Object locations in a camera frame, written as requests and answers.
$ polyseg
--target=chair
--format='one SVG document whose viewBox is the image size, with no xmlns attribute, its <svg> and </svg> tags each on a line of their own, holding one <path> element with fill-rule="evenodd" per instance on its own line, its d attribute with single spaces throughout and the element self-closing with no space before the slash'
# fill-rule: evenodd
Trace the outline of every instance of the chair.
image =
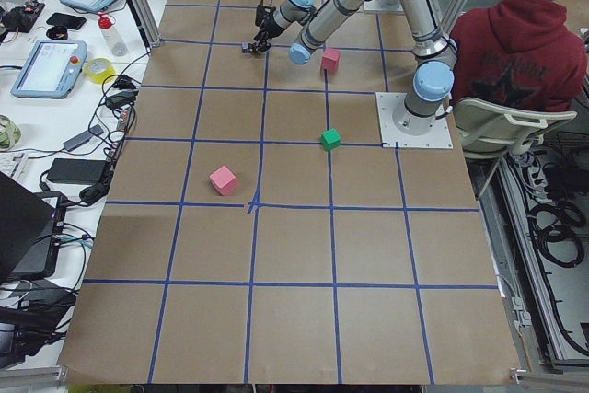
<svg viewBox="0 0 589 393">
<path fill-rule="evenodd" d="M 479 98 L 463 98 L 454 107 L 454 118 L 464 157 L 493 159 L 477 200 L 489 186 L 506 154 L 524 154 L 543 135 L 577 116 L 574 110 L 534 112 L 515 110 Z"/>
</svg>

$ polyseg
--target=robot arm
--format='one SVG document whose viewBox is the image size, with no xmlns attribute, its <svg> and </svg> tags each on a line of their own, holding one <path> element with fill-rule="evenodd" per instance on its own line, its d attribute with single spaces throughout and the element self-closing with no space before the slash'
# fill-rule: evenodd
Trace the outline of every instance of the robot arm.
<svg viewBox="0 0 589 393">
<path fill-rule="evenodd" d="M 260 33 L 269 35 L 270 30 L 271 36 L 275 37 L 294 21 L 304 25 L 290 48 L 289 56 L 296 64 L 306 64 L 311 54 L 322 47 L 327 38 L 366 1 L 370 0 L 328 0 L 318 11 L 311 11 L 308 3 L 301 6 L 299 0 L 287 0 L 279 10 L 271 12 L 265 21 L 260 22 L 263 22 Z M 402 109 L 395 111 L 393 119 L 401 131 L 420 135 L 428 131 L 440 103 L 452 88 L 456 48 L 441 30 L 430 0 L 400 0 L 400 3 L 415 40 L 413 54 L 418 68 L 413 80 L 413 90 L 407 94 L 404 106 L 400 107 Z M 299 5 L 306 13 L 299 11 L 297 17 L 288 16 L 288 8 L 284 8 L 288 4 Z M 247 51 L 244 47 L 244 52 L 263 52 L 256 51 L 256 44 L 252 49 L 253 51 Z"/>
</svg>

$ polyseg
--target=yellow tape roll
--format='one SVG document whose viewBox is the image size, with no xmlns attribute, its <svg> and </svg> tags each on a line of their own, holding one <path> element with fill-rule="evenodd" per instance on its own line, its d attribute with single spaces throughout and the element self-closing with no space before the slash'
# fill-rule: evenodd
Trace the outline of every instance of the yellow tape roll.
<svg viewBox="0 0 589 393">
<path fill-rule="evenodd" d="M 106 80 L 112 82 L 117 72 L 109 59 L 92 59 L 84 65 L 84 72 L 92 82 L 102 85 Z"/>
</svg>

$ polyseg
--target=red hoodie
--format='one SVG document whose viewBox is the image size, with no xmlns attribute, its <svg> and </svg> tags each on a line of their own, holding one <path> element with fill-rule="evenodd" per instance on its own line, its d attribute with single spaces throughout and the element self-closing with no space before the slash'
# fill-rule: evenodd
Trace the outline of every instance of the red hoodie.
<svg viewBox="0 0 589 393">
<path fill-rule="evenodd" d="M 476 97 L 521 110 L 568 110 L 582 91 L 587 58 L 566 16 L 550 0 L 503 0 L 460 17 L 451 34 L 458 45 L 454 102 Z"/>
</svg>

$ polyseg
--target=block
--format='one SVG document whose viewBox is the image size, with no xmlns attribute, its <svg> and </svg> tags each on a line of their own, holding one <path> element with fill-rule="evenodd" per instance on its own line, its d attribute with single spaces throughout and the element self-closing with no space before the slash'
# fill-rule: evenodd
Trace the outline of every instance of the block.
<svg viewBox="0 0 589 393">
<path fill-rule="evenodd" d="M 335 129 L 329 129 L 321 134 L 321 144 L 326 151 L 330 151 L 340 145 L 341 137 Z"/>
<path fill-rule="evenodd" d="M 237 188 L 237 177 L 227 166 L 218 168 L 209 176 L 209 179 L 213 187 L 224 197 L 231 195 Z"/>
<path fill-rule="evenodd" d="M 340 63 L 341 51 L 335 48 L 327 48 L 323 52 L 321 58 L 321 69 L 325 69 L 328 73 L 334 73 L 338 69 Z"/>
</svg>

